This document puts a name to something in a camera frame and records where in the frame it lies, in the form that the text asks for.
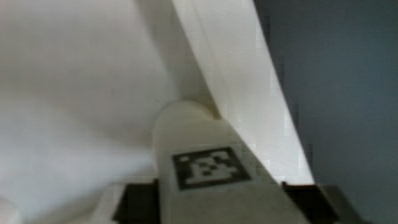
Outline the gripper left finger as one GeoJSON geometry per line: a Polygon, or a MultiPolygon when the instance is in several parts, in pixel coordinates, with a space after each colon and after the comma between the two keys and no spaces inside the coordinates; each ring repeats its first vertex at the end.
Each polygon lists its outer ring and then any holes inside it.
{"type": "Polygon", "coordinates": [[[118,224],[160,224],[157,183],[127,185],[112,221],[118,224]]]}

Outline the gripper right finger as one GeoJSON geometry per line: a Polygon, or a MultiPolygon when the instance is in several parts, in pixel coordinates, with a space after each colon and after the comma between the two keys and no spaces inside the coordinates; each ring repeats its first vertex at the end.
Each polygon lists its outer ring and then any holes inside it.
{"type": "Polygon", "coordinates": [[[333,208],[333,204],[327,200],[320,186],[315,184],[292,185],[288,182],[285,182],[283,190],[290,196],[310,223],[336,224],[340,221],[340,215],[333,208]]]}

